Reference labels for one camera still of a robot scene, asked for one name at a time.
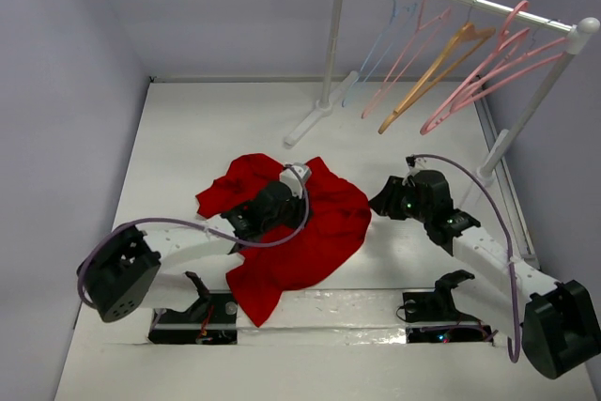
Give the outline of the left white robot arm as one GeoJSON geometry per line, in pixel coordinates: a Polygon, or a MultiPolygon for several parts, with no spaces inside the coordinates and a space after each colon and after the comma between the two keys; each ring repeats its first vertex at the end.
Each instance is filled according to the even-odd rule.
{"type": "Polygon", "coordinates": [[[77,269],[77,291],[83,304],[105,323],[118,321],[139,307],[177,310],[196,321],[208,309],[209,291],[193,262],[211,255],[269,248],[267,234],[291,228],[284,244],[300,233],[310,216],[303,182],[286,169],[251,200],[222,213],[218,224],[156,218],[125,223],[100,241],[77,269]]]}

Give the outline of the thick pink plastic hanger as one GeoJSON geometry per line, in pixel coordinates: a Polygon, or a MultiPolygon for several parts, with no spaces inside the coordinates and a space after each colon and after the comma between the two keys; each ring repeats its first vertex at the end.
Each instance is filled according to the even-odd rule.
{"type": "Polygon", "coordinates": [[[481,80],[478,76],[481,75],[485,69],[494,72],[512,58],[530,33],[530,28],[525,27],[512,33],[510,31],[510,25],[519,13],[527,12],[529,7],[530,2],[528,0],[522,0],[517,3],[504,20],[497,35],[497,43],[493,50],[425,121],[420,128],[421,135],[430,133],[453,113],[456,113],[461,109],[461,102],[473,95],[480,88],[481,80]]]}

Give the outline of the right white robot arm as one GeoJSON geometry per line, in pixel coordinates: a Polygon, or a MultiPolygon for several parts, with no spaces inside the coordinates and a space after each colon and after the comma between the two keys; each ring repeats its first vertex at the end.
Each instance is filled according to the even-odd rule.
{"type": "Polygon", "coordinates": [[[380,217],[415,220],[462,264],[431,292],[404,298],[407,322],[481,320],[519,344],[539,374],[556,379],[600,353],[600,325],[588,290],[561,283],[509,252],[456,208],[445,176],[391,176],[369,202],[380,217]]]}

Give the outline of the red t shirt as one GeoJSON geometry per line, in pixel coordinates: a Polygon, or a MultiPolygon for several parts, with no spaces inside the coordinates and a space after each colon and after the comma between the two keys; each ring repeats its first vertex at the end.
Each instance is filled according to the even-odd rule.
{"type": "MultiPolygon", "coordinates": [[[[262,326],[285,291],[316,285],[351,258],[362,246],[371,222],[366,195],[336,176],[319,157],[307,163],[306,182],[311,215],[290,241],[269,248],[245,248],[242,264],[226,274],[226,282],[244,313],[262,326]]],[[[284,166],[262,154],[234,159],[226,173],[196,196],[197,213],[211,218],[253,199],[284,166]]]]}

